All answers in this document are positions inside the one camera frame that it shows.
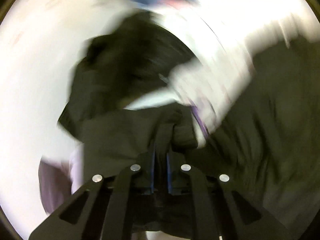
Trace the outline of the black garment pile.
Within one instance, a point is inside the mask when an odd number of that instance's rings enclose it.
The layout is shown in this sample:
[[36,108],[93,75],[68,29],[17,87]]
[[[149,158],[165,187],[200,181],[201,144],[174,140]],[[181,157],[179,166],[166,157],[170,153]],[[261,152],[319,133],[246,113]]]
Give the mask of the black garment pile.
[[112,33],[89,41],[74,68],[69,99],[58,122],[80,140],[84,121],[166,87],[172,70],[195,57],[178,37],[153,21],[152,12],[137,10]]

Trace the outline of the black puffer jacket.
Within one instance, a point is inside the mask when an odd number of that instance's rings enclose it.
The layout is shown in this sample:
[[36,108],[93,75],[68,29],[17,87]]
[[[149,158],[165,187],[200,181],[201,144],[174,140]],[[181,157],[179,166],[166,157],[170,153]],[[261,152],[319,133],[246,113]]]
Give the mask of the black puffer jacket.
[[253,80],[208,132],[186,106],[90,113],[72,96],[59,124],[88,148],[88,161],[118,174],[169,122],[173,141],[206,175],[226,173],[293,239],[319,239],[319,43],[297,37],[256,54]]

